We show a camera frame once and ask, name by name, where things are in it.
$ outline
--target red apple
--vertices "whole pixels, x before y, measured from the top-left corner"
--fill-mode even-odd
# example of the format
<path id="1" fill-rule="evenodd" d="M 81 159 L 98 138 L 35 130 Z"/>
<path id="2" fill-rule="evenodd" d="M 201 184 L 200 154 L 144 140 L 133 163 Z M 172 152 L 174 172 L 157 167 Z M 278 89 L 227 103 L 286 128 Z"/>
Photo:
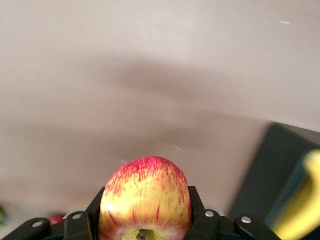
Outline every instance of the red apple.
<path id="1" fill-rule="evenodd" d="M 65 217 L 65 214 L 64 215 L 53 215 L 53 216 L 50 216 L 48 217 L 49 221 L 50 221 L 50 225 L 55 225 L 55 224 L 58 224 L 60 223 Z"/>
<path id="2" fill-rule="evenodd" d="M 186 176 L 167 159 L 151 156 L 130 162 L 105 187 L 100 240 L 181 240 L 191 225 Z"/>

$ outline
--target green object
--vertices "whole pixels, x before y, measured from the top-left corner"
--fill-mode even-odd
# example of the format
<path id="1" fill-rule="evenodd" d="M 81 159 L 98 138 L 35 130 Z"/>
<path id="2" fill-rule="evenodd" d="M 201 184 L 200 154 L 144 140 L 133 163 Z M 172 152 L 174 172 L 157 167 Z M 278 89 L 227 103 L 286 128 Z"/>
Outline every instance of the green object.
<path id="1" fill-rule="evenodd" d="M 0 228 L 4 227 L 6 225 L 6 215 L 5 213 L 0 209 Z"/>

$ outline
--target apple stem cavity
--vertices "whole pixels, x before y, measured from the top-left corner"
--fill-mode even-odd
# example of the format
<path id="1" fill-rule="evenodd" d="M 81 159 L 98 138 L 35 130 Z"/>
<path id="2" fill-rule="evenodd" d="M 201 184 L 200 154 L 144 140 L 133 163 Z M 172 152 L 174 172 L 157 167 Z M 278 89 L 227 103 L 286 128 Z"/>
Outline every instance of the apple stem cavity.
<path id="1" fill-rule="evenodd" d="M 151 230 L 140 229 L 139 234 L 136 236 L 137 240 L 154 240 L 155 233 Z"/>

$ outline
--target screw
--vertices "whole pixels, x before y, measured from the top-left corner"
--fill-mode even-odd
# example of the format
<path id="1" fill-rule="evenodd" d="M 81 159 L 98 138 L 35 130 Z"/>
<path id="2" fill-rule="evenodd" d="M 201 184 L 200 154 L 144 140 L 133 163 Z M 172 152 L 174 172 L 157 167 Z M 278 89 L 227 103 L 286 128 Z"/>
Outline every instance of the screw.
<path id="1" fill-rule="evenodd" d="M 212 217 L 214 217 L 215 216 L 215 214 L 212 212 L 212 211 L 206 211 L 205 213 L 204 213 L 208 218 L 212 218 Z"/>
<path id="2" fill-rule="evenodd" d="M 40 227 L 41 225 L 42 225 L 42 221 L 37 221 L 37 222 L 35 222 L 34 224 L 32 224 L 32 227 L 33 228 L 37 228 L 37 227 Z"/>
<path id="3" fill-rule="evenodd" d="M 241 221 L 242 221 L 244 224 L 250 224 L 250 223 L 252 223 L 251 219 L 250 219 L 249 217 L 247 217 L 247 216 L 243 216 L 243 217 L 241 218 Z"/>
<path id="4" fill-rule="evenodd" d="M 73 217 L 72 217 L 72 219 L 73 220 L 77 220 L 77 219 L 79 219 L 79 218 L 81 218 L 81 216 L 82 216 L 82 214 L 76 214 L 76 215 L 74 215 Z"/>

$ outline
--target yellow object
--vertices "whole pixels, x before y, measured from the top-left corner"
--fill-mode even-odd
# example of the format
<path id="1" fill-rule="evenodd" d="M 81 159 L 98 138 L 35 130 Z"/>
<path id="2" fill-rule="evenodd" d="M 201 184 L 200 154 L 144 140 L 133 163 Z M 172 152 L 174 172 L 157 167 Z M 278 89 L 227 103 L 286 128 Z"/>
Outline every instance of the yellow object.
<path id="1" fill-rule="evenodd" d="M 123 165 L 107 183 L 100 205 L 100 240 L 182 240 L 192 227 L 185 174 L 158 156 Z"/>
<path id="2" fill-rule="evenodd" d="M 303 166 L 307 180 L 272 228 L 282 240 L 300 240 L 320 226 L 320 150 L 311 151 Z"/>

